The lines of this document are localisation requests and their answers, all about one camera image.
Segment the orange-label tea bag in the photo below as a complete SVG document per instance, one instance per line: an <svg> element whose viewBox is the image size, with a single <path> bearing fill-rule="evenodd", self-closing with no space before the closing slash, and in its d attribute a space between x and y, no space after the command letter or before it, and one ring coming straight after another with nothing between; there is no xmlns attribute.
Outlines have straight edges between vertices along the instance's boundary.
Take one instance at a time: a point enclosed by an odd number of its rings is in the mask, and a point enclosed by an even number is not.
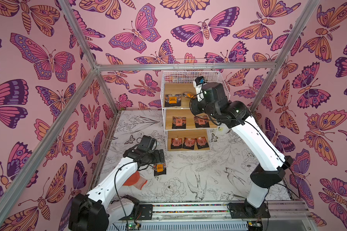
<svg viewBox="0 0 347 231"><path fill-rule="evenodd" d="M165 107L179 107L181 106L181 95L180 94L167 94L164 98Z"/></svg>
<svg viewBox="0 0 347 231"><path fill-rule="evenodd" d="M166 163L158 163L153 167L154 176L166 175Z"/></svg>
<svg viewBox="0 0 347 231"><path fill-rule="evenodd" d="M183 97L188 98L188 99L192 99L193 97L195 97L195 94L191 93L191 92L183 92Z"/></svg>

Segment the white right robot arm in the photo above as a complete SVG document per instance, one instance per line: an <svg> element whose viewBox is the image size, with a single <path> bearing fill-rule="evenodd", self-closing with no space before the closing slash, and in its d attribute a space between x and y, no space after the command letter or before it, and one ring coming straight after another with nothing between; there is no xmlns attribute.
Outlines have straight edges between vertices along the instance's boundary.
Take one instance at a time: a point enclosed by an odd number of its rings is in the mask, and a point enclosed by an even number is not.
<svg viewBox="0 0 347 231"><path fill-rule="evenodd" d="M244 103L228 100L221 83L199 83L195 80L193 86L196 94L190 101L192 114L204 113L217 126L225 125L234 131L258 160L251 173L252 185L244 202L247 212L256 213L265 202L270 187L284 178L293 158L285 156L271 143Z"/></svg>

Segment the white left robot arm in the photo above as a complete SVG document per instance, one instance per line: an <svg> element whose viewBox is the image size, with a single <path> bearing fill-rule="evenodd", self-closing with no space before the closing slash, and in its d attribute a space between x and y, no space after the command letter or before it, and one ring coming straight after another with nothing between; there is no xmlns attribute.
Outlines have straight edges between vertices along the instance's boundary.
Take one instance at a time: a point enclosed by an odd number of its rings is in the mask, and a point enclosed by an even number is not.
<svg viewBox="0 0 347 231"><path fill-rule="evenodd" d="M71 231L105 231L123 219L125 230L139 230L138 219L143 210L132 196L120 196L119 189L136 173L152 167L157 173L164 170L164 151L158 142L143 136L140 142L127 149L114 170L86 194L78 194L70 207L68 228Z"/></svg>

